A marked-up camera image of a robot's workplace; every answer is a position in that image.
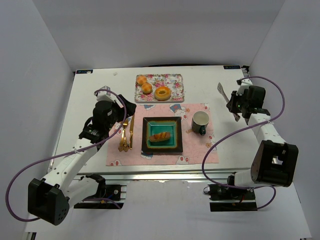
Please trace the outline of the brown striped bread loaf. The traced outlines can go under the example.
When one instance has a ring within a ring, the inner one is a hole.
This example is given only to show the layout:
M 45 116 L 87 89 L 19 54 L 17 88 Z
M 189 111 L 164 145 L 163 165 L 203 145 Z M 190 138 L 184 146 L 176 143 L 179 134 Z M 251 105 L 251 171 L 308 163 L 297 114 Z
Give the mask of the brown striped bread loaf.
M 153 134 L 149 137 L 149 141 L 156 143 L 156 142 L 163 142 L 167 141 L 171 138 L 170 132 L 160 132 L 157 134 Z

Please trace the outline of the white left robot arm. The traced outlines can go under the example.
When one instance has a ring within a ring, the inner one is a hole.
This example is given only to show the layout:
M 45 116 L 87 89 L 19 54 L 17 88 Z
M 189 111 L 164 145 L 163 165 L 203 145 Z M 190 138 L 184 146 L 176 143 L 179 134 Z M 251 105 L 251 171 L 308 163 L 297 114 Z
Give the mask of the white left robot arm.
M 92 116 L 87 119 L 72 153 L 42 179 L 34 178 L 28 185 L 27 210 L 30 214 L 59 225 L 69 209 L 86 199 L 102 199 L 106 194 L 106 180 L 90 173 L 72 184 L 87 161 L 98 153 L 104 140 L 110 138 L 111 128 L 134 115 L 136 104 L 118 96 L 120 103 L 108 96 L 95 104 Z

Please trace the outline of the metal tongs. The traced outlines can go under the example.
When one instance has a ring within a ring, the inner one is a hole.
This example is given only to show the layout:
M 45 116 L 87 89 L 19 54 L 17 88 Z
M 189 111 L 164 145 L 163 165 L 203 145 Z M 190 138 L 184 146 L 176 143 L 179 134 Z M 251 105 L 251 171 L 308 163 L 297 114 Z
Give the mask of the metal tongs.
M 222 84 L 219 82 L 217 85 L 217 91 L 223 96 L 224 100 L 226 101 L 226 103 L 228 103 L 230 100 L 228 99 L 227 95 L 225 94 L 224 88 L 222 86 Z M 240 120 L 240 116 L 237 113 L 232 113 L 234 120 L 236 122 L 238 122 Z

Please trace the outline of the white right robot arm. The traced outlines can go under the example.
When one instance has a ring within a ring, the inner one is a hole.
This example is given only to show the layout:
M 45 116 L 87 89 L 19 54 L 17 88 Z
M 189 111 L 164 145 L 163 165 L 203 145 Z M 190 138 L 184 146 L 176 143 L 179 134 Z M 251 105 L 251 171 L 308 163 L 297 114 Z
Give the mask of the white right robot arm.
M 289 187 L 293 181 L 299 150 L 278 134 L 269 111 L 263 108 L 265 95 L 263 87 L 241 86 L 226 105 L 231 113 L 242 115 L 259 143 L 250 169 L 234 174 L 236 187 Z

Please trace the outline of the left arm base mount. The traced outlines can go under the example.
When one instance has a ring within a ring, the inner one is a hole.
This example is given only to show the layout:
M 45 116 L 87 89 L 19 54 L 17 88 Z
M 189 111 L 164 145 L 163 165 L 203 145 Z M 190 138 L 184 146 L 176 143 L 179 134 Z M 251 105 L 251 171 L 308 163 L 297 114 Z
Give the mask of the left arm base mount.
M 75 204 L 75 209 L 122 209 L 126 199 L 126 185 L 106 183 L 106 179 L 96 173 L 81 176 L 80 180 L 84 179 L 94 180 L 98 184 L 97 191 L 94 195 L 88 196 L 85 201 Z

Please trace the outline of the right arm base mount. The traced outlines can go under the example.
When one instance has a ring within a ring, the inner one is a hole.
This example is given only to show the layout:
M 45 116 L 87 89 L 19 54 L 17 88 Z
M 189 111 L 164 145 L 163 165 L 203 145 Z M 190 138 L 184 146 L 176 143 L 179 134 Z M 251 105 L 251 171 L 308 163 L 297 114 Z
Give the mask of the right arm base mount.
M 256 196 L 253 191 L 234 188 L 235 174 L 227 177 L 226 183 L 211 184 L 203 189 L 203 193 L 209 196 L 211 212 L 251 212 L 257 211 Z

